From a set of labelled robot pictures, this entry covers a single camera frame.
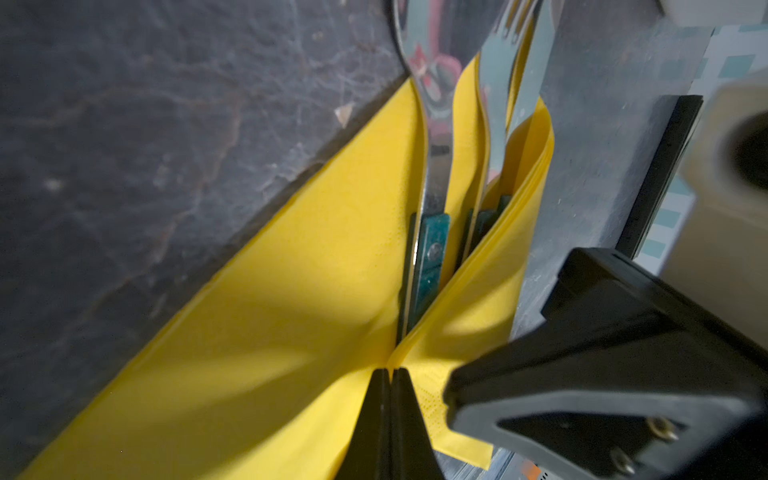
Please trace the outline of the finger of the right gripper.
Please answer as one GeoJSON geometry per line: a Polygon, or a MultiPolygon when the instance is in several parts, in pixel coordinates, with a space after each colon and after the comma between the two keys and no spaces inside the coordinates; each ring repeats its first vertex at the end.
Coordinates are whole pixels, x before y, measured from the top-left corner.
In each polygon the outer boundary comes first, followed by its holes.
{"type": "Polygon", "coordinates": [[[626,256],[567,256],[536,330],[455,369],[451,430],[564,479],[763,479],[767,354],[626,256]]]}

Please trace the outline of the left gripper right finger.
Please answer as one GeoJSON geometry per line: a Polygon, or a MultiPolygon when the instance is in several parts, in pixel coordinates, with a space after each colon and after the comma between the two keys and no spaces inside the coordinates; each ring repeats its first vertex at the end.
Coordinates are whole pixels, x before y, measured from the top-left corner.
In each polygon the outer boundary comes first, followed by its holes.
{"type": "Polygon", "coordinates": [[[392,479],[444,479],[405,368],[393,371],[390,436],[392,479]]]}

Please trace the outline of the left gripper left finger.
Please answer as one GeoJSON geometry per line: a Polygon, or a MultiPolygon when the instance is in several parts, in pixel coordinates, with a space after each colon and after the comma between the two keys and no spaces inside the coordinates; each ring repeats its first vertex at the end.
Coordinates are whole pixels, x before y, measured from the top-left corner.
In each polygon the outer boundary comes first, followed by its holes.
{"type": "Polygon", "coordinates": [[[373,371],[336,480],[391,478],[391,384],[386,369],[373,371]]]}

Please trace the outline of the yellow paper napkin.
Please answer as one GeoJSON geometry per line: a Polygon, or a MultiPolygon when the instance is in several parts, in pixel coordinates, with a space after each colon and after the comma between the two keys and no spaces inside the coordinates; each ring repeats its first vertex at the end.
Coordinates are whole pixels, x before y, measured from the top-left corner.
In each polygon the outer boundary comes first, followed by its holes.
{"type": "Polygon", "coordinates": [[[24,470],[26,479],[330,479],[377,368],[410,373],[435,452],[491,464],[442,391],[511,331],[554,150],[538,103],[507,150],[513,197],[395,339],[410,177],[425,137],[404,84],[24,470]]]}

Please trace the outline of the fork with teal handle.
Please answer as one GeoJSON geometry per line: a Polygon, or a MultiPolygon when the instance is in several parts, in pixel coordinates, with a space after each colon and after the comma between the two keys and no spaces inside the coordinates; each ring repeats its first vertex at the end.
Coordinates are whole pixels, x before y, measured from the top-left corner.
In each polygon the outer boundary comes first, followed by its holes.
{"type": "Polygon", "coordinates": [[[525,39],[538,3],[533,0],[506,1],[491,29],[478,60],[477,98],[485,125],[484,160],[478,191],[467,223],[467,236],[460,259],[466,260],[493,215],[482,209],[490,185],[491,171],[504,164],[502,141],[506,139],[510,82],[519,48],[525,39]]]}

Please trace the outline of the spoon with teal handle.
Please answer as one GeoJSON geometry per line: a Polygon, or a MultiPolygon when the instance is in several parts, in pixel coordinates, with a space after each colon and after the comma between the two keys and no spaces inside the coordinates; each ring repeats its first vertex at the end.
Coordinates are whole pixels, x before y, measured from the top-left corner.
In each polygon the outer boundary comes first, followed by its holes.
{"type": "Polygon", "coordinates": [[[459,13],[456,1],[395,1],[393,8],[400,54],[415,87],[425,134],[397,333],[402,341],[439,292],[451,224],[445,208],[453,161],[453,103],[467,63],[441,46],[441,35],[450,33],[459,13]]]}

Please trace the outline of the knife with teal handle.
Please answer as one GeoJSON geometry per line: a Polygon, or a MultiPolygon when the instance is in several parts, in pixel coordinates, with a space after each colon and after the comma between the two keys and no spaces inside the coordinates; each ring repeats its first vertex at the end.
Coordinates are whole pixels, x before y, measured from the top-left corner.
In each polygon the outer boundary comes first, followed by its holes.
{"type": "Polygon", "coordinates": [[[533,18],[520,45],[510,82],[504,164],[491,171],[483,210],[493,215],[483,233],[499,218],[524,178],[523,150],[561,22],[563,1],[536,1],[533,18]]]}

